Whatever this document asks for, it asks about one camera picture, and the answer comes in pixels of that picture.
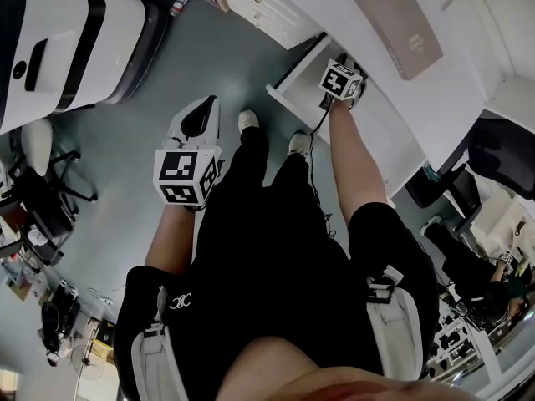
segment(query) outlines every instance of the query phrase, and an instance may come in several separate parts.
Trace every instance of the open drawer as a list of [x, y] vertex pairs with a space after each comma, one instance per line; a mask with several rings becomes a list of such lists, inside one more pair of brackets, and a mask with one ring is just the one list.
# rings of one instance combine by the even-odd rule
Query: open drawer
[[[344, 50], [331, 37], [320, 36], [275, 87], [266, 86], [267, 92], [314, 129], [325, 113], [319, 108], [324, 97], [319, 81], [328, 61], [336, 59], [342, 52]], [[379, 166], [386, 194], [391, 198], [424, 164], [424, 153], [373, 79], [368, 79], [368, 87], [351, 113], [366, 147]], [[318, 134], [330, 142], [329, 119], [324, 121]]]

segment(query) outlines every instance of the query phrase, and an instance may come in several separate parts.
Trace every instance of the black round button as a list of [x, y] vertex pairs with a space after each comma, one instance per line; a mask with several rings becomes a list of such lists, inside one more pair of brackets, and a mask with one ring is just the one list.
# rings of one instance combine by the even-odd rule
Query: black round button
[[13, 69], [13, 77], [15, 79], [20, 79], [26, 73], [26, 63], [24, 61], [19, 61], [15, 68]]

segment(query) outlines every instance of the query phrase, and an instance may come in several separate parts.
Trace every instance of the floor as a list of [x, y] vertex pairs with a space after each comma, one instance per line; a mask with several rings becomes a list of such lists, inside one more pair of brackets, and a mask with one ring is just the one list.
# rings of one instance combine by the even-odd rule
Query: floor
[[[239, 112], [246, 108], [257, 112], [271, 144], [266, 184], [273, 179], [285, 159], [290, 137], [304, 126], [266, 93], [265, 85], [277, 82], [303, 49], [286, 51], [237, 15], [192, 0], [184, 14], [173, 20], [152, 70], [130, 101], [51, 119], [62, 138], [68, 139], [66, 143], [80, 149], [79, 172], [99, 193], [96, 204], [79, 202], [76, 231], [64, 247], [64, 259], [54, 268], [79, 289], [87, 308], [99, 309], [99, 301], [88, 292], [93, 288], [115, 300], [107, 312], [115, 318], [124, 295], [126, 273], [145, 260], [163, 209], [151, 182], [154, 150], [160, 147], [172, 117], [191, 101], [208, 94], [220, 98], [219, 145], [226, 166], [239, 145]], [[323, 209], [333, 214], [332, 229], [347, 248], [329, 147], [321, 140], [314, 148], [314, 172]], [[76, 177], [72, 181], [75, 187], [88, 189]], [[441, 266], [441, 254], [418, 232], [435, 213], [451, 213], [447, 202], [439, 200], [422, 210], [402, 190], [394, 203], [405, 224]], [[378, 253], [384, 253], [380, 246]], [[28, 378], [29, 386], [25, 385], [19, 398], [71, 399], [74, 371], [62, 364], [63, 382], [52, 385], [49, 380], [57, 382], [57, 374], [54, 378], [39, 356], [35, 334], [38, 309], [24, 306], [20, 312], [20, 302], [11, 298], [0, 303], [0, 313], [10, 316], [9, 320], [0, 320], [0, 362], [5, 359], [13, 363]]]

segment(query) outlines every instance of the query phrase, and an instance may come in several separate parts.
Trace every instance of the white robot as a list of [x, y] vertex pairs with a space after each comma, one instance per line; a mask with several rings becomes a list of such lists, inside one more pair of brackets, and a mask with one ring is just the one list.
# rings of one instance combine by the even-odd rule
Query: white robot
[[220, 174], [219, 99], [208, 96], [171, 121], [155, 155], [153, 182], [166, 204], [203, 207]]

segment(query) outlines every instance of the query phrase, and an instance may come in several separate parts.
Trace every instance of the white shoe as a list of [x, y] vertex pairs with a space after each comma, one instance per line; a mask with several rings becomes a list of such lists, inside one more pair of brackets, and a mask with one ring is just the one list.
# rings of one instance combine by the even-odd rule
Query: white shoe
[[252, 110], [242, 111], [237, 118], [237, 128], [240, 130], [240, 134], [244, 129], [251, 126], [254, 126], [255, 128], [260, 127], [260, 124], [258, 123], [258, 117]]
[[290, 146], [288, 147], [288, 156], [297, 153], [307, 159], [309, 151], [310, 137], [300, 130], [293, 134], [293, 137], [290, 140]]
[[441, 216], [432, 216], [429, 221], [427, 221], [420, 229], [420, 234], [425, 237], [425, 231], [427, 228], [432, 224], [441, 224], [442, 223], [442, 217]]

